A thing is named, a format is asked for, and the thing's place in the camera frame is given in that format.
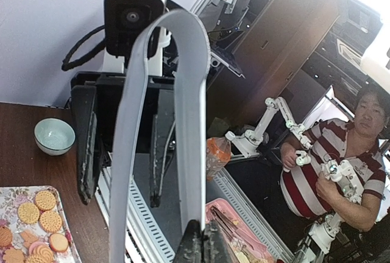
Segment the pale green ceramic bowl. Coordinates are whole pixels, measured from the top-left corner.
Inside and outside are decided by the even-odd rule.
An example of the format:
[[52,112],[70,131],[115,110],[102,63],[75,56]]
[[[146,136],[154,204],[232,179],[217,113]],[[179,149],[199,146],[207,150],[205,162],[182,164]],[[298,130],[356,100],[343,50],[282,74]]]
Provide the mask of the pale green ceramic bowl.
[[60,156],[73,146],[76,134],[67,122],[56,118],[46,118],[35,125],[34,139],[42,152],[50,156]]

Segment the floral rectangular tray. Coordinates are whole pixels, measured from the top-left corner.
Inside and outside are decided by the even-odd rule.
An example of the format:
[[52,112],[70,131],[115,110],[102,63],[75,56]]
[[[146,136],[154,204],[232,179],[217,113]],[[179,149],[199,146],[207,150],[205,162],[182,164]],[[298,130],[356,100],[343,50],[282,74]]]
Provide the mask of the floral rectangular tray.
[[58,191],[52,186],[1,188],[1,226],[13,234],[1,247],[1,262],[25,262],[38,245],[47,245],[54,262],[80,262]]

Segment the tan sandwich biscuit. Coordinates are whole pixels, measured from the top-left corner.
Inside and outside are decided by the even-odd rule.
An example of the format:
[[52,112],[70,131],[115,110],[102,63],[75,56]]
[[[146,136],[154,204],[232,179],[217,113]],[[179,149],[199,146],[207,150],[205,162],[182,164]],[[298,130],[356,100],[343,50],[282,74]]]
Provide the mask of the tan sandwich biscuit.
[[47,245],[36,246],[25,260],[26,263],[52,263],[54,253]]

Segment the pink tray with scraps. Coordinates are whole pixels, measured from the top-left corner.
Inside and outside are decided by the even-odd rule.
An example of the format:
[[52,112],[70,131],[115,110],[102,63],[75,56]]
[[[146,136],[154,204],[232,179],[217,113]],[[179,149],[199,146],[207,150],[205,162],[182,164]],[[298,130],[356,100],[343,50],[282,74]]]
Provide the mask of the pink tray with scraps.
[[233,262],[275,262],[268,251],[234,210],[230,203],[217,198],[205,206],[206,222],[215,220],[229,246]]

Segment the man in striped shirt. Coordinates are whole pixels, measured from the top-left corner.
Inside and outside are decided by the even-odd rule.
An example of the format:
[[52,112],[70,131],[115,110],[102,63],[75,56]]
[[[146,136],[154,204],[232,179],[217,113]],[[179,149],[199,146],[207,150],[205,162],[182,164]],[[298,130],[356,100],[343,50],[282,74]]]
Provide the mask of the man in striped shirt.
[[370,84],[360,91],[352,121],[329,119],[305,131],[308,164],[296,163],[302,144],[287,137],[280,149],[280,187],[288,209],[306,219],[334,211],[350,226],[369,231],[385,188],[379,135],[388,122],[389,93]]

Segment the chocolate chip cookie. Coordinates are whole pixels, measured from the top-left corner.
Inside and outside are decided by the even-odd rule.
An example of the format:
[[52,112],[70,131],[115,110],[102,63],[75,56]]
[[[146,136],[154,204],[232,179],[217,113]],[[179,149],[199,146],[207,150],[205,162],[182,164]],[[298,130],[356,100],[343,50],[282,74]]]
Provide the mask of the chocolate chip cookie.
[[0,226],[0,247],[9,246],[12,243],[13,234],[6,226]]

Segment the silver serving tongs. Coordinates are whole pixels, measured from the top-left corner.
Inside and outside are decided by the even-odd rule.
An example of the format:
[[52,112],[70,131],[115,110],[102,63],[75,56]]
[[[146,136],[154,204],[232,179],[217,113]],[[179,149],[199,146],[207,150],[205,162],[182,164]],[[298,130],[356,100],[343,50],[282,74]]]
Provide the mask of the silver serving tongs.
[[206,78],[210,44],[201,20],[184,9],[165,13],[145,28],[133,45],[129,70],[119,103],[113,139],[110,185],[110,262],[125,258],[125,226],[130,180],[149,83],[149,40],[163,27],[173,36],[179,62],[169,100],[158,108],[152,122],[149,192],[151,203],[160,204],[166,149],[176,141],[180,221],[205,223]]

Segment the orange drink bottle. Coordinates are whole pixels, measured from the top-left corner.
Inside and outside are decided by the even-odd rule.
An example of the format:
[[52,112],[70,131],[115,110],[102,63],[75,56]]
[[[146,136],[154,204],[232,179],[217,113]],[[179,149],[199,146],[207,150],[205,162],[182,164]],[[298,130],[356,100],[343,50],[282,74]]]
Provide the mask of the orange drink bottle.
[[214,176],[230,161],[232,141],[235,135],[228,131],[224,137],[207,139],[206,179],[211,181]]

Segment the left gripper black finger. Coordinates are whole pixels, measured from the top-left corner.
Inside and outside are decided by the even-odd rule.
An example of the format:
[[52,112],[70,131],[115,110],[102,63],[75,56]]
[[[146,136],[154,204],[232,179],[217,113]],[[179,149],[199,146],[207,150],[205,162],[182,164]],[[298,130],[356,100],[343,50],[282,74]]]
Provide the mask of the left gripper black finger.
[[221,227],[215,220],[201,230],[200,222],[190,220],[175,253],[173,263],[229,263],[233,262]]

